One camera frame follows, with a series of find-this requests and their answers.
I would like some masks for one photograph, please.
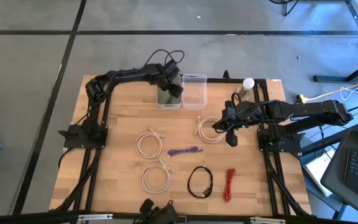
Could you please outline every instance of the coiled red cable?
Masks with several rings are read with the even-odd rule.
[[[236,174],[235,169],[228,169],[226,172],[226,188],[224,189],[223,199],[225,202],[230,202],[231,200],[231,180]]]

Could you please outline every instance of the white wire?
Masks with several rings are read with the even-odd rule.
[[[147,130],[145,133],[141,134],[137,139],[136,139],[136,151],[137,153],[142,156],[145,159],[154,159],[156,157],[158,157],[161,153],[162,150],[162,141],[161,138],[165,138],[165,135],[162,133],[158,133],[156,131],[154,131],[152,128],[147,127]],[[140,144],[142,142],[142,140],[146,137],[155,137],[158,141],[158,149],[154,154],[146,154],[144,151],[142,151],[142,149],[140,148]]]
[[[194,131],[194,135],[198,134],[200,136],[200,138],[202,140],[204,140],[205,142],[217,143],[218,141],[220,141],[224,137],[224,133],[220,134],[219,136],[217,136],[215,138],[211,138],[211,137],[206,136],[204,134],[204,132],[203,132],[203,124],[205,122],[208,122],[208,121],[214,121],[216,123],[216,122],[219,121],[219,118],[214,117],[214,116],[210,116],[210,117],[207,117],[207,118],[201,120],[201,116],[198,116],[197,117],[197,123],[198,124],[197,124],[197,128]]]
[[[314,135],[312,135],[312,136],[310,136],[310,137],[306,137],[306,136],[304,136],[304,137],[307,138],[307,139],[311,139],[311,138],[315,137],[316,135],[318,135],[319,133],[322,133],[325,129],[327,129],[327,128],[329,128],[329,127],[332,126],[332,125],[329,125],[329,124],[327,124],[327,125],[328,125],[328,126],[327,126],[326,128],[323,128],[321,131],[317,132],[316,134],[314,134]]]
[[[347,87],[347,88],[352,88],[352,87],[356,87],[356,86],[358,86],[358,83],[356,83],[356,84],[354,84],[354,85],[352,85],[352,86],[349,86],[349,87]],[[319,95],[319,96],[316,96],[316,97],[313,97],[313,98],[307,98],[307,97],[304,97],[304,96],[302,96],[303,97],[303,100],[306,102],[306,101],[310,101],[310,100],[317,100],[318,98],[321,98],[321,97],[324,97],[324,96],[328,96],[328,95],[330,95],[330,94],[333,94],[333,93],[337,93],[337,92],[339,92],[339,91],[341,91],[341,89],[339,89],[339,90],[334,90],[334,91],[331,91],[331,92],[329,92],[329,93],[325,93],[325,94],[322,94],[322,95]]]
[[[140,176],[140,185],[146,192],[148,192],[150,194],[159,194],[159,193],[166,191],[166,189],[169,187],[169,184],[171,182],[170,173],[172,173],[172,174],[175,173],[175,170],[172,167],[167,166],[167,164],[164,164],[160,158],[158,158],[158,161],[159,162],[154,162],[153,164],[147,166],[143,170],[142,175]],[[147,175],[149,174],[150,171],[152,171],[154,169],[162,169],[165,174],[165,182],[162,185],[162,187],[159,189],[152,188],[149,185],[149,183],[147,182]]]
[[[342,90],[347,90],[347,91],[350,92],[346,98],[343,97],[343,95],[342,95]],[[358,90],[358,87],[355,88],[354,90],[350,90],[350,89],[348,89],[348,88],[341,87],[341,91],[339,91],[339,93],[341,94],[342,100],[347,100],[347,99],[350,97],[350,95],[351,95],[352,93],[354,93],[356,90]]]

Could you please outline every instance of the plastic bin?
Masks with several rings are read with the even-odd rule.
[[[183,87],[182,103],[188,110],[202,110],[208,103],[205,74],[184,74],[181,80]]]
[[[173,79],[173,83],[181,85],[180,75]],[[162,91],[157,87],[157,104],[161,110],[178,110],[181,105],[181,96],[178,98],[169,94],[169,91]]]

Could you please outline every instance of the wooden table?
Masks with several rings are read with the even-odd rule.
[[[85,84],[94,76],[85,76],[78,96],[73,122],[86,113],[88,99]],[[280,80],[267,80],[271,100],[285,100]],[[112,93],[107,125],[109,126],[106,148],[102,150],[96,187],[93,195],[93,212],[138,213],[142,202],[150,198],[156,205],[163,207],[169,200],[179,214],[185,215],[272,215],[269,188],[263,155],[257,143],[257,126],[236,131],[239,145],[230,147],[224,139],[216,144],[203,142],[193,132],[197,116],[221,117],[224,102],[230,99],[239,84],[208,83],[208,104],[204,110],[163,111],[156,105],[157,87],[146,82],[122,84]],[[216,133],[206,123],[206,134]],[[137,137],[146,131],[147,126],[164,133],[163,150],[160,158],[173,167],[171,184],[162,194],[148,194],[140,186],[140,174],[155,160],[140,157],[135,150]],[[145,152],[154,152],[158,146],[153,138],[142,142]],[[182,154],[168,157],[171,149],[186,149],[198,146],[201,153]],[[75,149],[62,160],[50,208],[56,208],[77,184],[80,175],[84,149]],[[281,153],[285,183],[289,191],[304,210],[311,213],[305,183],[299,160],[291,154]],[[187,181],[196,166],[207,165],[213,173],[214,186],[209,198],[199,199],[187,191]],[[223,200],[226,184],[226,170],[236,169],[232,181],[232,200]],[[163,173],[154,170],[149,175],[151,186],[158,187],[164,181]],[[201,194],[209,185],[209,175],[200,169],[194,173],[191,189]],[[87,187],[83,192],[80,208],[85,207]],[[280,191],[276,187],[279,211],[282,210]]]

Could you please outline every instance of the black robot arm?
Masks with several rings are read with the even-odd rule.
[[[281,145],[288,144],[291,140],[298,140],[300,137],[298,131],[323,124],[344,126],[353,119],[346,107],[336,100],[303,104],[289,104],[278,100],[260,103],[243,101],[235,104],[234,96],[235,94],[231,101],[225,102],[222,119],[213,125],[216,132],[226,133],[226,142],[232,147],[237,145],[234,130],[257,125],[261,120],[269,124],[269,127],[264,133],[258,134],[264,135],[265,144],[270,145],[271,152],[277,152],[282,151],[279,149]],[[287,125],[279,125],[283,121],[297,117],[306,118]],[[298,147],[290,152],[298,152],[297,149]]]
[[[64,147],[103,148],[106,143],[107,126],[98,124],[100,104],[112,93],[114,87],[121,83],[148,82],[161,90],[168,90],[174,97],[183,91],[180,85],[173,83],[179,75],[179,68],[174,60],[165,65],[147,64],[139,69],[110,71],[90,80],[85,88],[88,95],[88,111],[82,125],[71,124],[67,131],[59,131],[66,139]]]

